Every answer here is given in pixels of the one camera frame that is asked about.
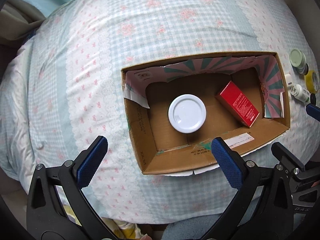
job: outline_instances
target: blue gingham bedding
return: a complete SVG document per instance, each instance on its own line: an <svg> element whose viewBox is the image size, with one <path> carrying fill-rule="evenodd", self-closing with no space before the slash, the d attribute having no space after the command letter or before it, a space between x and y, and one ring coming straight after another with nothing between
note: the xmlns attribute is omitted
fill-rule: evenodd
<svg viewBox="0 0 320 240"><path fill-rule="evenodd" d="M4 75L0 165L28 191L37 163L61 165L103 135L108 153L83 190L100 216L155 224L221 213L235 190L220 168L185 177L141 174L120 70L188 54L276 51L284 72L305 86L290 65L293 47L317 70L283 0L72 0L48 17ZM319 145L319 123L291 97L290 108L291 128L277 140L305 163ZM270 145L245 159L276 163Z"/></svg>

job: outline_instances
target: green jar lid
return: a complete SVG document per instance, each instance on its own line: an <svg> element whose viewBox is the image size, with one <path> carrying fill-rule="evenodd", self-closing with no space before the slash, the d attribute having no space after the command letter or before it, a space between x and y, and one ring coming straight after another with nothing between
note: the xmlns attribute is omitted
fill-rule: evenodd
<svg viewBox="0 0 320 240"><path fill-rule="evenodd" d="M297 48L293 48L289 54L290 63L292 66L302 68L305 63L305 55Z"/></svg>

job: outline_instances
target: white jar lid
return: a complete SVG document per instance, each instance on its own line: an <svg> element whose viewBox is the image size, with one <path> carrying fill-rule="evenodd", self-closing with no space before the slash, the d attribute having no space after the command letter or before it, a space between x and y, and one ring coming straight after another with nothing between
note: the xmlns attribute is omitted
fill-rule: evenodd
<svg viewBox="0 0 320 240"><path fill-rule="evenodd" d="M198 130L203 125L206 114L201 99L189 94L173 100L168 111L171 125L182 133L192 133Z"/></svg>
<svg viewBox="0 0 320 240"><path fill-rule="evenodd" d="M303 68L306 61L306 56L301 50L293 48L290 51L289 59L292 66L297 68Z"/></svg>

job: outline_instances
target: small jar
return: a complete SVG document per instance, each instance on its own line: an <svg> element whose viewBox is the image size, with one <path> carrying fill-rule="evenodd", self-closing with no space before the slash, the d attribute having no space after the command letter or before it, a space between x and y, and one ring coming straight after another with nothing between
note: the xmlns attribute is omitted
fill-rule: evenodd
<svg viewBox="0 0 320 240"><path fill-rule="evenodd" d="M290 91L296 99L300 100L305 104L310 104L310 93L298 84L293 84Z"/></svg>
<svg viewBox="0 0 320 240"><path fill-rule="evenodd" d="M171 125L182 133L197 131L204 123L207 111L200 98L181 95L169 106L168 117Z"/></svg>
<svg viewBox="0 0 320 240"><path fill-rule="evenodd" d="M293 67L297 69L297 72L302 75L307 75L309 72L309 66L306 61L306 55L304 53L297 49L293 48L290 51L290 63Z"/></svg>

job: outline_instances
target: red product box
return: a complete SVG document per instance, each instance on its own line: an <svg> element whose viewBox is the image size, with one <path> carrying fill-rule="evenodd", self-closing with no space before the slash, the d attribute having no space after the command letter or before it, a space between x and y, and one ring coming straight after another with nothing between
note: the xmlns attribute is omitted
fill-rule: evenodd
<svg viewBox="0 0 320 240"><path fill-rule="evenodd" d="M232 81L216 98L245 126L251 127L259 115L259 111Z"/></svg>

